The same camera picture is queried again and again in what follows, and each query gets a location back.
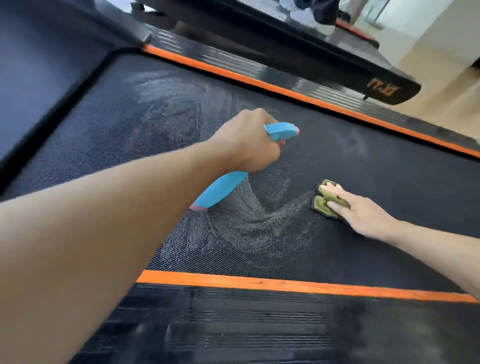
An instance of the orange trim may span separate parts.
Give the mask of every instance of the orange trim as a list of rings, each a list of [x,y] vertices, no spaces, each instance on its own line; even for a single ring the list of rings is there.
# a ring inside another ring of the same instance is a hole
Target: orange trim
[[[351,32],[355,34],[356,36],[359,36],[360,38],[363,38],[365,40],[374,40],[371,36],[369,36],[367,33],[362,32],[358,28],[355,28],[354,26],[351,26],[349,23],[344,22],[343,20],[337,19],[335,22],[335,25],[345,29],[348,32]]]
[[[353,118],[356,118],[356,119],[359,119],[359,120],[362,120],[362,121],[366,121],[370,124],[375,124],[375,125],[384,127],[386,129],[390,129],[390,130],[393,130],[393,131],[396,131],[396,132],[399,132],[399,133],[403,133],[403,134],[406,134],[406,135],[413,136],[413,137],[421,139],[421,140],[425,140],[425,141],[430,142],[430,143],[437,144],[439,146],[444,146],[446,148],[456,150],[457,152],[469,154],[471,156],[480,158],[480,152],[477,152],[475,150],[464,148],[462,146],[458,146],[458,145],[453,144],[453,143],[444,142],[443,140],[434,138],[432,136],[425,135],[425,134],[422,134],[422,133],[419,133],[419,132],[415,132],[415,131],[407,129],[407,128],[402,128],[401,126],[393,125],[393,124],[390,124],[389,122],[382,121],[382,120],[379,120],[379,119],[375,119],[375,118],[372,118],[370,116],[363,115],[359,112],[351,111],[351,110],[348,110],[346,108],[343,108],[343,107],[340,107],[340,106],[337,106],[337,105],[333,105],[333,104],[330,104],[330,103],[325,102],[325,101],[317,100],[315,98],[308,97],[308,96],[299,94],[297,92],[281,88],[279,86],[271,85],[271,84],[268,84],[267,82],[255,80],[254,78],[247,77],[247,76],[244,76],[242,74],[238,74],[238,73],[235,73],[235,72],[232,72],[232,71],[224,70],[223,68],[220,68],[220,67],[216,67],[216,66],[212,66],[210,64],[206,64],[206,63],[203,63],[203,62],[200,62],[200,61],[196,61],[196,60],[193,60],[191,58],[182,56],[180,54],[172,53],[172,52],[169,52],[167,50],[159,49],[159,48],[156,48],[156,47],[153,47],[153,46],[150,46],[150,45],[145,45],[144,51],[147,52],[147,53],[154,54],[156,56],[159,56],[159,57],[177,62],[177,63],[181,63],[181,64],[184,64],[184,65],[187,65],[187,66],[190,66],[190,67],[194,67],[194,68],[197,68],[197,69],[200,69],[200,70],[203,70],[203,71],[215,73],[215,74],[218,74],[220,76],[230,78],[232,80],[243,82],[245,84],[260,87],[260,88],[263,88],[265,90],[275,92],[277,94],[281,94],[281,95],[291,97],[291,98],[294,98],[294,99],[297,99],[297,100],[300,100],[300,101],[303,101],[303,102],[307,102],[309,104],[313,104],[313,105],[319,106],[319,107],[324,108],[324,109],[329,109],[331,111],[335,111],[335,112],[338,112],[338,113],[343,114],[343,115],[351,116]]]
[[[478,303],[475,298],[466,293],[399,290],[396,288],[385,287],[350,286],[346,284],[300,282],[281,279],[217,276],[199,273],[165,272],[160,270],[144,270],[137,279],[137,283],[338,294],[342,296],[397,298],[402,300],[418,301]]]

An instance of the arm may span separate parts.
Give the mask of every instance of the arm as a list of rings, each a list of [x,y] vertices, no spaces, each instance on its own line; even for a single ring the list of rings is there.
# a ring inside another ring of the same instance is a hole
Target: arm
[[[2,362],[70,360],[203,190],[278,159],[273,122],[244,110],[206,142],[1,203]]]
[[[368,198],[331,184],[323,188],[350,203],[351,209],[327,204],[356,232],[402,249],[480,300],[480,239],[399,221]]]

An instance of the forearm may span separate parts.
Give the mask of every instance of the forearm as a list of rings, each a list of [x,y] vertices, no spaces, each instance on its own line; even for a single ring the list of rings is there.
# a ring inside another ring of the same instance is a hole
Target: forearm
[[[199,143],[0,204],[5,362],[68,361],[189,205],[228,171],[219,151]]]
[[[386,242],[421,260],[480,300],[480,239],[400,221]]]

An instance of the microfiber cloth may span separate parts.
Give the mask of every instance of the microfiber cloth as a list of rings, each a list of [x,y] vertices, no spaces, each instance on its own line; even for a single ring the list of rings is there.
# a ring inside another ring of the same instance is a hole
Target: microfiber cloth
[[[319,183],[316,188],[317,195],[312,199],[311,208],[312,210],[319,212],[328,218],[339,219],[341,217],[327,206],[327,202],[334,201],[339,205],[347,208],[350,208],[350,204],[346,200],[332,192],[322,191],[320,189],[320,186],[326,186],[327,183],[331,183],[333,186],[336,186],[336,182],[333,182],[331,180],[324,180],[322,183]]]

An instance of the hand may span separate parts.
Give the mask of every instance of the hand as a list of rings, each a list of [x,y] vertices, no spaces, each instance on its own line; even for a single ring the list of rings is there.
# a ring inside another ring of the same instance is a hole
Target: hand
[[[367,238],[387,242],[400,223],[371,199],[351,194],[339,184],[333,186],[331,183],[327,183],[327,186],[320,186],[320,188],[333,192],[348,201],[350,209],[333,201],[327,202],[327,205],[341,215],[353,230]]]
[[[256,172],[276,161],[285,144],[274,142],[264,128],[275,122],[263,109],[243,110],[223,124],[210,142],[229,155],[228,171]]]

